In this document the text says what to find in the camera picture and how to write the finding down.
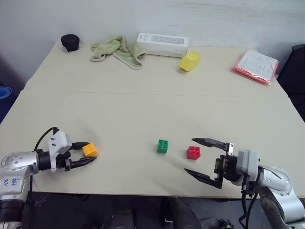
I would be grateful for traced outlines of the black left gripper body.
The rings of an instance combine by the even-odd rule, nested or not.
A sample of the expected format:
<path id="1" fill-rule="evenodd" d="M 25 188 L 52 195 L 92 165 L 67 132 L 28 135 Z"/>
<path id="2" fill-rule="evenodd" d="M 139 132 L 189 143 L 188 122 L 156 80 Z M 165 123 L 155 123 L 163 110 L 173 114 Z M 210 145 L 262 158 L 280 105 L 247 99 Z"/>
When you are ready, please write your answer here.
<path id="1" fill-rule="evenodd" d="M 70 152 L 66 152 L 64 154 L 58 154 L 56 156 L 56 168 L 61 169 L 64 168 L 65 171 L 70 171 L 71 169 L 71 154 Z"/>

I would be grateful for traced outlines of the green crumpled towel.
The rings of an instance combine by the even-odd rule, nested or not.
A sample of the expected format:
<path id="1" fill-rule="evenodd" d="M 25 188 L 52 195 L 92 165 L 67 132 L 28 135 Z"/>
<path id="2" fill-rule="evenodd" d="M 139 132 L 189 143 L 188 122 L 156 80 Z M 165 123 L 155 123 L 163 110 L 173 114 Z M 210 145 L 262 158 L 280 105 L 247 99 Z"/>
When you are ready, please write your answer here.
<path id="1" fill-rule="evenodd" d="M 103 62 L 106 56 L 113 55 L 134 70 L 142 68 L 142 59 L 146 56 L 145 49 L 138 42 L 129 42 L 121 35 L 106 42 L 92 43 L 91 51 L 91 62 Z"/>

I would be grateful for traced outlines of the black round object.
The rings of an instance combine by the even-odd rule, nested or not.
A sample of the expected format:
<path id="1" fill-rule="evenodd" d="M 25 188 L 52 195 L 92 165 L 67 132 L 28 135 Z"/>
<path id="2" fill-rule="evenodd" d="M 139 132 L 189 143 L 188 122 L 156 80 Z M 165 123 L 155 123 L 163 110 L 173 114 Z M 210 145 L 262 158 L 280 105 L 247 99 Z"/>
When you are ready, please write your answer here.
<path id="1" fill-rule="evenodd" d="M 61 37 L 61 43 L 67 52 L 78 50 L 80 39 L 77 35 L 66 34 Z"/>

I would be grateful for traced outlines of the blue round object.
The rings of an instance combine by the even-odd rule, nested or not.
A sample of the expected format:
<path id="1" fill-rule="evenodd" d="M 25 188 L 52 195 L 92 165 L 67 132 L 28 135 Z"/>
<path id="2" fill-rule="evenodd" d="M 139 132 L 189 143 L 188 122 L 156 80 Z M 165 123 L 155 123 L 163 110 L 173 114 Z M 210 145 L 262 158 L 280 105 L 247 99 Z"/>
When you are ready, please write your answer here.
<path id="1" fill-rule="evenodd" d="M 9 97 L 12 93 L 12 89 L 7 86 L 0 86 L 0 100 Z"/>

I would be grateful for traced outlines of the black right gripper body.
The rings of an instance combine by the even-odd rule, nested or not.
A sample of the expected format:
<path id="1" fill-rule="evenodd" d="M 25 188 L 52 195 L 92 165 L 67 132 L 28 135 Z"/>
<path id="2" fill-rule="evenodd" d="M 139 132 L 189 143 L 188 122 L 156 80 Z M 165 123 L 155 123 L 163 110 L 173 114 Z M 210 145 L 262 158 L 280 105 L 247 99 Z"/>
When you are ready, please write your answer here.
<path id="1" fill-rule="evenodd" d="M 216 159 L 214 173 L 217 174 L 215 181 L 222 183 L 223 178 L 235 182 L 239 179 L 236 172 L 237 156 L 233 155 L 233 143 L 216 142 L 215 147 L 226 152 L 225 155 L 220 155 Z"/>

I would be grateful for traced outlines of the red studded cube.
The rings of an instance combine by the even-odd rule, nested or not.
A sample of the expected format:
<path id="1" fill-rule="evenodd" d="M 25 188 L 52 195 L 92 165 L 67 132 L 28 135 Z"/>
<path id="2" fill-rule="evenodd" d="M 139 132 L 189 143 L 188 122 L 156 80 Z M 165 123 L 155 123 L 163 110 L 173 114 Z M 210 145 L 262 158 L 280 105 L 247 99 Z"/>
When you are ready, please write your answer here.
<path id="1" fill-rule="evenodd" d="M 186 150 L 186 157 L 190 160 L 197 160 L 201 156 L 200 147 L 198 146 L 189 146 Z"/>

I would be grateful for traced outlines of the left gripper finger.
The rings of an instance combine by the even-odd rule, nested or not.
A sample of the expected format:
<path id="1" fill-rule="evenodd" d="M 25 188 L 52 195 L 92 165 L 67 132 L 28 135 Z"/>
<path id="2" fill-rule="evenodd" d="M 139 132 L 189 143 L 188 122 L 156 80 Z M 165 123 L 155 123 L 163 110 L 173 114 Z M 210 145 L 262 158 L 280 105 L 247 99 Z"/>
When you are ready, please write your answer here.
<path id="1" fill-rule="evenodd" d="M 75 142 L 71 144 L 71 150 L 81 150 L 84 146 L 88 145 L 89 142 Z"/>
<path id="2" fill-rule="evenodd" d="M 82 166 L 85 166 L 85 165 L 93 162 L 96 159 L 97 159 L 97 157 L 83 157 L 77 161 L 70 160 L 69 168 L 74 169 L 74 168 L 82 167 Z"/>

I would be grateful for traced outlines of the green studded cube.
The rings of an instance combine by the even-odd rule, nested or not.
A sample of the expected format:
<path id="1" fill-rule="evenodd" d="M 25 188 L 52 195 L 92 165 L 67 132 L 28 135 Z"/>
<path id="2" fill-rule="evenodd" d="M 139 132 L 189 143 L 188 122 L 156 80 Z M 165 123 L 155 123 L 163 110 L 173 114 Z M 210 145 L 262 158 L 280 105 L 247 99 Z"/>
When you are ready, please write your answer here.
<path id="1" fill-rule="evenodd" d="M 166 154 L 168 150 L 168 145 L 169 145 L 168 140 L 159 139 L 157 145 L 157 153 Z"/>

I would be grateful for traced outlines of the yellow plastic block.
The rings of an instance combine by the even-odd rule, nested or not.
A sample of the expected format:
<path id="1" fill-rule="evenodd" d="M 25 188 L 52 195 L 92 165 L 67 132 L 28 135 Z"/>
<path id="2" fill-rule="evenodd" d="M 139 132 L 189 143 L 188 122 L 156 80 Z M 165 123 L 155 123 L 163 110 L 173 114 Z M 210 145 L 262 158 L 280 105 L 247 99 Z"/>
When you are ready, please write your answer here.
<path id="1" fill-rule="evenodd" d="M 191 51 L 189 54 L 184 56 L 179 62 L 178 66 L 184 71 L 191 71 L 194 67 L 197 66 L 201 59 L 200 53 L 196 51 Z"/>

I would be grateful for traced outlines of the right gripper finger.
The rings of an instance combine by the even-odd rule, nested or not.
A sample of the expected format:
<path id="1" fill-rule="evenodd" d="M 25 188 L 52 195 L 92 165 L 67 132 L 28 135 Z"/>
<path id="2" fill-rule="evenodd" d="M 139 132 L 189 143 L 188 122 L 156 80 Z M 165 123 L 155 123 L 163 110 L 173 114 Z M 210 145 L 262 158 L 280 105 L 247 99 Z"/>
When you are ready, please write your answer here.
<path id="1" fill-rule="evenodd" d="M 211 138 L 192 138 L 192 141 L 201 144 L 203 146 L 206 147 L 216 147 L 219 149 L 222 149 L 224 151 L 227 150 L 227 143 L 224 142 L 220 142 L 218 140 L 215 139 L 211 139 Z"/>
<path id="2" fill-rule="evenodd" d="M 213 186 L 215 188 L 221 189 L 223 184 L 223 176 L 219 175 L 215 179 L 210 179 L 210 177 L 206 174 L 202 174 L 190 169 L 185 168 L 184 169 L 189 175 L 193 176 L 195 179 L 197 179 L 200 182 L 203 182 L 205 184 L 208 184 L 210 186 Z"/>

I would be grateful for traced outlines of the red packet with paper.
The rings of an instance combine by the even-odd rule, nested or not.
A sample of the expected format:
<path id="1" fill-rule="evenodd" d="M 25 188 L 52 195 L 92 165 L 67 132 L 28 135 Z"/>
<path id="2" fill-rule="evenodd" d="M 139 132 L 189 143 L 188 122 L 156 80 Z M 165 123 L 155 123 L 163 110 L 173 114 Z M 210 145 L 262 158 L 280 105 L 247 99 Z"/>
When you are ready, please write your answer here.
<path id="1" fill-rule="evenodd" d="M 275 81 L 279 61 L 254 50 L 247 50 L 232 70 L 251 80 L 270 85 Z"/>

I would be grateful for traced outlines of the yellow studded cube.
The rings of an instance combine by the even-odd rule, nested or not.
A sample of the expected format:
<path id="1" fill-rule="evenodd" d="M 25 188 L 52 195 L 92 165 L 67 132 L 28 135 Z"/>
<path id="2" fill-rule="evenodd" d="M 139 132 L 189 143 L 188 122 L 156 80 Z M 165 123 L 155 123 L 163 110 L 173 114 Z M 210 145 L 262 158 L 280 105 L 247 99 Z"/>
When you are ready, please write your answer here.
<path id="1" fill-rule="evenodd" d="M 84 155 L 86 157 L 99 156 L 99 152 L 98 152 L 98 150 L 96 149 L 96 147 L 93 143 L 88 143 L 87 145 L 83 146 L 82 150 L 83 150 Z"/>

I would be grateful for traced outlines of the white long cardboard box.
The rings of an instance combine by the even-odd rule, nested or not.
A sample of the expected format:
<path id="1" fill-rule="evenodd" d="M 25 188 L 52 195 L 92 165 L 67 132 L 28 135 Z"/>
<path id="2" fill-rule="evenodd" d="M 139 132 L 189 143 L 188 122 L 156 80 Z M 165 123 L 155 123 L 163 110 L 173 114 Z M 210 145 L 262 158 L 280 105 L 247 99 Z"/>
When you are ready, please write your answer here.
<path id="1" fill-rule="evenodd" d="M 140 32 L 136 41 L 149 55 L 182 58 L 189 47 L 187 37 Z"/>

